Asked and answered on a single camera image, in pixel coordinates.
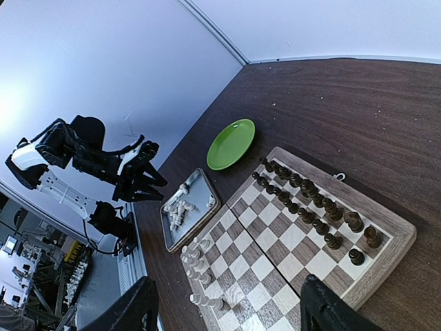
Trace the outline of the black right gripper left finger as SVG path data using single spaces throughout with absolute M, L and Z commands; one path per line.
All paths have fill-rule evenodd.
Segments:
M 101 316 L 81 330 L 158 330 L 158 309 L 156 282 L 144 276 Z

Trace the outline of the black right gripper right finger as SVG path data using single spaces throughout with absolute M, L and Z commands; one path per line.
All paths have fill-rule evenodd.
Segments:
M 300 291 L 301 330 L 382 330 L 347 305 L 316 275 L 309 274 Z

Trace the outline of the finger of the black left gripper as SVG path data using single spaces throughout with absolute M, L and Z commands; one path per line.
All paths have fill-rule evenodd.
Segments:
M 129 194 L 129 202 L 141 201 L 161 201 L 164 196 L 155 188 L 147 188 L 147 190 L 133 190 Z
M 167 185 L 167 180 L 154 168 L 154 166 L 147 161 L 139 168 L 142 180 L 148 184 L 157 187 L 164 187 Z

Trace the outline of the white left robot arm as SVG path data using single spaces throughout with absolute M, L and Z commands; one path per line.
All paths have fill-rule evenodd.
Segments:
M 5 161 L 18 182 L 42 192 L 71 209 L 82 220 L 84 233 L 92 226 L 102 235 L 114 237 L 111 255 L 125 256 L 137 247 L 132 213 L 123 214 L 118 201 L 160 201 L 159 188 L 167 180 L 152 165 L 159 145 L 143 135 L 119 150 L 103 149 L 105 125 L 96 117 L 76 116 L 71 122 L 54 120 L 33 139 L 23 138 Z M 81 174 L 110 184 L 110 201 L 89 197 L 61 177 L 72 167 Z

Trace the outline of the metal tray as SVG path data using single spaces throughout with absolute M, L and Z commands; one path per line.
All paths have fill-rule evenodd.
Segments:
M 195 169 L 160 208 L 166 250 L 178 252 L 220 207 L 221 200 L 203 169 Z

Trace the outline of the white chess knight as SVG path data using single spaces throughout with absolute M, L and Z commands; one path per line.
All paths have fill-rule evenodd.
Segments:
M 187 264 L 189 267 L 195 270 L 202 270 L 205 266 L 204 261 L 202 259 L 195 259 L 186 256 L 182 257 L 181 259 L 184 264 Z

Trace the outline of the white chess bishop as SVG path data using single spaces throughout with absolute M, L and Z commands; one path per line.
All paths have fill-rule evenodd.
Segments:
M 207 285 L 211 282 L 211 276 L 209 274 L 201 274 L 195 270 L 187 270 L 186 275 L 189 279 L 200 281 L 202 284 Z

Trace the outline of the white chess king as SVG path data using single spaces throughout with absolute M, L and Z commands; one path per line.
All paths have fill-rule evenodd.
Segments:
M 215 310 L 221 310 L 224 306 L 222 299 L 211 299 L 203 294 L 194 293 L 189 296 L 190 301 L 194 305 L 200 305 L 203 307 L 211 307 Z

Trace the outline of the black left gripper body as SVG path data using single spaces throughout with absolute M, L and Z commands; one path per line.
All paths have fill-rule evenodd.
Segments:
M 146 141 L 143 136 L 136 143 L 113 152 L 98 150 L 80 140 L 74 143 L 72 150 L 75 169 L 114 185 L 114 201 L 129 202 L 129 194 L 133 190 L 157 190 L 157 186 L 142 180 L 139 168 L 147 161 L 151 163 L 158 153 L 159 144 Z

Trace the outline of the white chess rook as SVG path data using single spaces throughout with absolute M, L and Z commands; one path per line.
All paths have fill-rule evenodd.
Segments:
M 202 257 L 202 252 L 198 249 L 190 249 L 187 245 L 184 245 L 181 250 L 181 259 L 185 257 L 192 259 L 200 259 Z

